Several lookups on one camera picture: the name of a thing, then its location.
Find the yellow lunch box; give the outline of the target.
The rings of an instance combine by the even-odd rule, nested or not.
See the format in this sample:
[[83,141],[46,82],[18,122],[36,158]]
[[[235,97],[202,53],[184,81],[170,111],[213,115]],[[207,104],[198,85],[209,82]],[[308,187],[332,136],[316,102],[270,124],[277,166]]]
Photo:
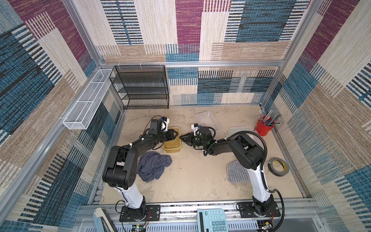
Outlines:
[[176,138],[172,141],[164,142],[163,150],[167,153],[176,153],[179,152],[182,147],[182,141],[180,139],[181,130],[179,127],[173,127],[171,129],[174,129],[176,131]]

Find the translucent white lunch box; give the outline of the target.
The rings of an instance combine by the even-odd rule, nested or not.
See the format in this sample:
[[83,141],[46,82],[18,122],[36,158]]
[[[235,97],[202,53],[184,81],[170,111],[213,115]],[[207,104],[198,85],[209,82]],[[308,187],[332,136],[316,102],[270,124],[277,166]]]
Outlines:
[[196,123],[203,127],[212,127],[216,132],[221,130],[221,126],[211,111],[195,115]]

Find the translucent lunch box lid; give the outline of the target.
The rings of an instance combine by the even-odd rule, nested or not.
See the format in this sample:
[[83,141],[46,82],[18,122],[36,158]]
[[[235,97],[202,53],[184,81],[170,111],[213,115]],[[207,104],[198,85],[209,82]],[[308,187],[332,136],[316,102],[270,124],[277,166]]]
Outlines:
[[239,131],[253,131],[253,132],[256,132],[254,130],[254,128],[251,127],[251,126],[247,126],[247,125],[233,126],[233,127],[229,127],[229,129],[227,130],[226,137],[230,137],[231,135],[233,135],[234,133],[237,133]]

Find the grey striped cloth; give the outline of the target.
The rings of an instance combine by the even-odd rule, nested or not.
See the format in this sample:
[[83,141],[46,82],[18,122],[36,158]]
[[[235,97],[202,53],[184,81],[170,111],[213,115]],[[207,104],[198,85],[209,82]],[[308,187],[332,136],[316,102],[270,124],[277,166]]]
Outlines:
[[250,182],[248,171],[237,160],[227,165],[227,181],[230,183],[247,183]]

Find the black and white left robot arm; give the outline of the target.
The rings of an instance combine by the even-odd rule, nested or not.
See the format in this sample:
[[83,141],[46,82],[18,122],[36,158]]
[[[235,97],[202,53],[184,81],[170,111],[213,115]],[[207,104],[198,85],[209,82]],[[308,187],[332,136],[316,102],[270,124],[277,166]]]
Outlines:
[[138,158],[157,144],[172,141],[178,132],[169,129],[167,117],[152,118],[139,139],[125,146],[113,146],[103,168],[102,180],[122,197],[124,206],[120,215],[124,219],[143,220],[147,215],[146,199],[139,192],[135,180]]

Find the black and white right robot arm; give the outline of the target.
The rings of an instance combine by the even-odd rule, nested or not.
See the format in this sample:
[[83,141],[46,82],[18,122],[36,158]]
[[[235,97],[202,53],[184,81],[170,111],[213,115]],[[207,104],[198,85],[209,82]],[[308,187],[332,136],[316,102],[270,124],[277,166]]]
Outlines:
[[233,153],[239,164],[247,170],[253,189],[253,202],[247,206],[256,217],[284,216],[285,209],[279,210],[273,197],[277,189],[269,189],[264,162],[267,158],[267,145],[257,133],[249,130],[238,131],[223,139],[215,139],[216,130],[211,127],[199,126],[194,132],[180,136],[188,146],[201,150],[206,157],[224,153]]

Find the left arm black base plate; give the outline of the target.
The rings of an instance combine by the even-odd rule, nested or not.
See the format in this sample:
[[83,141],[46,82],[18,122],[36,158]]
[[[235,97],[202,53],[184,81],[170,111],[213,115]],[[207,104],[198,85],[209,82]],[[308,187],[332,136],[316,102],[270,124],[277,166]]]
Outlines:
[[142,206],[138,209],[123,206],[120,214],[120,222],[145,222],[145,221],[159,221],[160,205]]

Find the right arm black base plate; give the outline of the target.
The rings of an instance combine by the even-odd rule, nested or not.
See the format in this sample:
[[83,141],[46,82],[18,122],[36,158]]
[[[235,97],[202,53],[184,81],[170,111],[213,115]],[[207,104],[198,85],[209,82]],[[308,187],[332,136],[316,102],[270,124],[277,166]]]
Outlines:
[[261,204],[259,202],[240,202],[237,209],[242,218],[274,218],[281,217],[281,211],[275,201]]

